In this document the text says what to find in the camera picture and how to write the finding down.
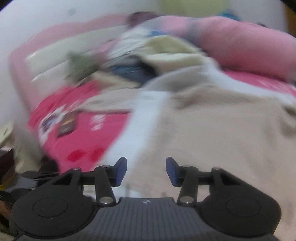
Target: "white stripe on blanket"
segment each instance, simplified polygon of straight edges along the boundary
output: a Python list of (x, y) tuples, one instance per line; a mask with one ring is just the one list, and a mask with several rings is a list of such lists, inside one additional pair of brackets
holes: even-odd
[(207, 66), (187, 67), (169, 72), (148, 82), (147, 85), (144, 86), (144, 89), (149, 91), (177, 92), (196, 84), (215, 85), (222, 89), (237, 91), (244, 94), (274, 97), (285, 104), (296, 103), (292, 95), (263, 89), (232, 79), (212, 64)]
[[(120, 157), (124, 156), (128, 161), (126, 177), (129, 176), (133, 171), (138, 156), (150, 139), (150, 134), (158, 124), (163, 103), (169, 97), (169, 92), (140, 92), (136, 108), (123, 134), (108, 150), (103, 160), (99, 164), (96, 164), (94, 168), (101, 165), (114, 165)], [(129, 193), (130, 197), (141, 197), (139, 193), (133, 190), (127, 190), (128, 183), (125, 182), (125, 179), (123, 179), (121, 187), (113, 188), (115, 197), (126, 196), (126, 193)], [(94, 187), (88, 187), (85, 190), (85, 194), (89, 196), (95, 197), (94, 193)]]

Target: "logo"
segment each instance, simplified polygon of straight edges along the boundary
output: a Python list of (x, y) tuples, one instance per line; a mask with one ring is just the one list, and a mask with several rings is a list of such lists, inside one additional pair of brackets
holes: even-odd
[(150, 204), (151, 202), (147, 199), (147, 200), (143, 201), (143, 203), (146, 204), (146, 205), (148, 205), (148, 204)]

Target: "ribbed black surface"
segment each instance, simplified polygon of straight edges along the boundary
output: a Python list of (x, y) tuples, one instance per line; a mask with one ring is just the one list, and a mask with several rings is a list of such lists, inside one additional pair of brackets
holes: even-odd
[[(37, 241), (22, 236), (19, 241)], [(205, 224), (194, 209), (180, 207), (172, 198), (124, 198), (116, 207), (102, 208), (93, 221), (74, 235), (55, 241), (247, 241), (219, 233)], [(278, 241), (272, 235), (252, 241)]]

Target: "blue cloth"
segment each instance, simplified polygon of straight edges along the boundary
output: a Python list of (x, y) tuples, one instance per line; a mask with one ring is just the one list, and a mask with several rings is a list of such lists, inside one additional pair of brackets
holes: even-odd
[(139, 65), (125, 65), (125, 66), (113, 66), (111, 72), (114, 75), (119, 75), (130, 81), (138, 82), (141, 86), (147, 83), (149, 80), (157, 77), (154, 69), (144, 63)]
[(165, 32), (162, 32), (160, 30), (152, 30), (150, 32), (150, 34), (148, 35), (148, 38), (155, 37), (155, 36), (161, 36), (161, 35), (168, 35), (168, 34), (166, 34)]
[(230, 9), (225, 10), (224, 12), (220, 13), (218, 16), (230, 18), (230, 19), (233, 19), (233, 20), (236, 20), (236, 21), (241, 21), (241, 18), (239, 16), (235, 15), (233, 13), (233, 11), (230, 10)]

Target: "circular pad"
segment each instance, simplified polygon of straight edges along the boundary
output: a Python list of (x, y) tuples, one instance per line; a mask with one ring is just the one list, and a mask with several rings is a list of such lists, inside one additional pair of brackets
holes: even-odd
[(33, 211), (41, 217), (52, 218), (63, 214), (67, 208), (68, 204), (63, 199), (49, 197), (37, 201)]
[(273, 234), (280, 219), (279, 204), (254, 188), (232, 186), (208, 196), (201, 216), (214, 229), (235, 237)]
[(59, 238), (77, 232), (92, 218), (90, 198), (68, 186), (52, 185), (21, 197), (12, 207), (15, 224), (35, 238)]

